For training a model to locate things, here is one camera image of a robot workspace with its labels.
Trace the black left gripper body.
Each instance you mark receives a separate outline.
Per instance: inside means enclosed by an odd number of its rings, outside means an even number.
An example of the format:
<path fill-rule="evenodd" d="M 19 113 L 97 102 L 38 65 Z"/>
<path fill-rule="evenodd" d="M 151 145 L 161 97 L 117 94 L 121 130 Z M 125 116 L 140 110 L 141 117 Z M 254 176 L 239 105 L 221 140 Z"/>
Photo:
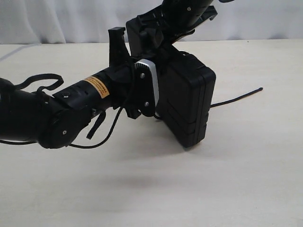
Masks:
<path fill-rule="evenodd" d="M 112 82 L 113 108 L 125 109 L 131 119 L 141 113 L 132 101 L 134 96 L 134 62 L 125 45 L 125 28 L 114 27 L 109 34 L 109 77 Z"/>

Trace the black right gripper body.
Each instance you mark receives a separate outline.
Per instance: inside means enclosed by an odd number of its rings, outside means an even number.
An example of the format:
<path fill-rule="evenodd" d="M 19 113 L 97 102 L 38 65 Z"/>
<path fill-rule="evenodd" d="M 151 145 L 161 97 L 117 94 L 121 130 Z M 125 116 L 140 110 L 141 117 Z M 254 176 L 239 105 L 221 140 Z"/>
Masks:
<path fill-rule="evenodd" d="M 174 43 L 180 38 L 191 35 L 207 20 L 213 20 L 217 11 L 211 0 L 164 0 L 159 6 L 137 17 L 136 28 L 161 27 L 164 43 Z"/>

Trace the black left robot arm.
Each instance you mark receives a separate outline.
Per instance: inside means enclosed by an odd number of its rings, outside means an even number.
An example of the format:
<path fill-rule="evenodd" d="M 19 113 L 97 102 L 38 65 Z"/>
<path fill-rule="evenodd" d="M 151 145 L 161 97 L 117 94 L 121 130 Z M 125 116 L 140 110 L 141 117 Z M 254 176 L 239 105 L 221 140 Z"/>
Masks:
<path fill-rule="evenodd" d="M 78 134 L 96 119 L 91 139 L 109 108 L 131 106 L 134 61 L 124 40 L 125 28 L 109 30 L 109 67 L 60 90 L 60 75 L 44 73 L 20 84 L 0 80 L 0 141 L 8 145 L 39 144 L 58 149 L 72 146 Z"/>

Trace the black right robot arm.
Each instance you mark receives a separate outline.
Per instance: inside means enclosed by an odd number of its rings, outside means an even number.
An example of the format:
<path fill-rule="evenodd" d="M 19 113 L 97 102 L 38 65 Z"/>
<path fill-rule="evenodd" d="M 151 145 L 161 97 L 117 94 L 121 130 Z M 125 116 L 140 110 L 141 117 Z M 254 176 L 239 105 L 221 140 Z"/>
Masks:
<path fill-rule="evenodd" d="M 132 57 L 153 60 L 161 66 L 168 60 L 179 60 L 188 53 L 178 51 L 173 44 L 217 15 L 211 0 L 164 0 L 135 19 L 138 41 L 130 46 Z"/>

